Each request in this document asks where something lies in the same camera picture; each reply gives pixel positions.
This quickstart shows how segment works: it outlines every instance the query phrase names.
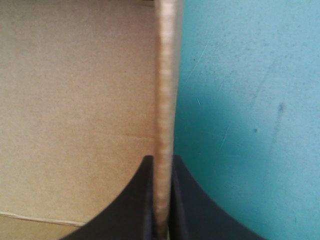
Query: scratch mark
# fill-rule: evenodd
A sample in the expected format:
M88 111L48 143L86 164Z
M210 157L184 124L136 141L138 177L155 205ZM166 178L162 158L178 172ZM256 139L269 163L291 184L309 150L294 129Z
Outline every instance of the scratch mark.
M189 78L191 77L191 75L194 73L194 70L195 70L196 67L198 66L200 60L202 59L204 53L205 53L206 50L207 50L208 44L209 44L209 39L208 39L208 41L206 42L206 45L205 45L205 47L204 47L204 49L203 49L203 51L202 51L202 53L201 53L198 61L196 62L196 64L195 64L194 67L192 68L192 70L191 70L191 72L189 73L188 77L186 78L185 82L187 82L187 81L189 80Z
M258 87L256 88L255 90L255 93L251 99L251 103L250 103L250 106L252 107L254 104L255 104L255 101L256 101L256 98L258 97L263 85L265 84L267 78L269 77L271 71L274 69L275 65L276 65L276 62L278 60L278 57L276 57L275 59L273 59L273 61L271 62L271 64L269 65L269 67L267 68L261 82L259 83Z
M225 82L225 79L222 80L220 87L219 87L219 90L218 90L218 93L220 93L222 87L224 86L224 82Z
M222 140L222 142L221 142L221 145L220 145L219 151L222 149L222 147L223 147L223 145L224 145L224 143L225 143L225 141L226 141L226 138L227 138L227 134L228 134L229 128L230 128L230 126L228 126L228 128L226 129L226 131L225 131L225 133L224 133L224 137L223 137L223 140Z

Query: brown cardboard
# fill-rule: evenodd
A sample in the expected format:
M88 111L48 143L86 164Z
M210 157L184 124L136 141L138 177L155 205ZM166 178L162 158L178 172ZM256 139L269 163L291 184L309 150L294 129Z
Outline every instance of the brown cardboard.
M0 216L1 240L57 240L76 229L75 226Z
M0 212L87 222L154 147L154 9L0 1Z

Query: wall stain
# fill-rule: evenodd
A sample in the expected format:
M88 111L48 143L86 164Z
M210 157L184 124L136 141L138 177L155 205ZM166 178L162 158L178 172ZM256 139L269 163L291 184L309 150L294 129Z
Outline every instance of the wall stain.
M284 102L281 102L278 106L278 114L276 117L276 121L274 123L274 129L273 129L273 136L272 136L272 142L271 142L271 149L273 148L274 144L277 142L278 134L281 127L282 118L284 116L284 113L286 111L286 104Z

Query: turquoise wall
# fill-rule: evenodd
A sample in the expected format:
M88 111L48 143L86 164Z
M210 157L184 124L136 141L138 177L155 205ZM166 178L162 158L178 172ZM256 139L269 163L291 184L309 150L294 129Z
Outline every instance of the turquoise wall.
M320 1L185 0L175 153L271 240L320 240Z

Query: cardboard box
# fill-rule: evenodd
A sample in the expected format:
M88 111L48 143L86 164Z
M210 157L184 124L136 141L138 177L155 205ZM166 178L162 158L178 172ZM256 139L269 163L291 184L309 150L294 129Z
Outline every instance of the cardboard box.
M89 221L153 154L154 19L132 0L0 2L1 239L31 224L9 215Z

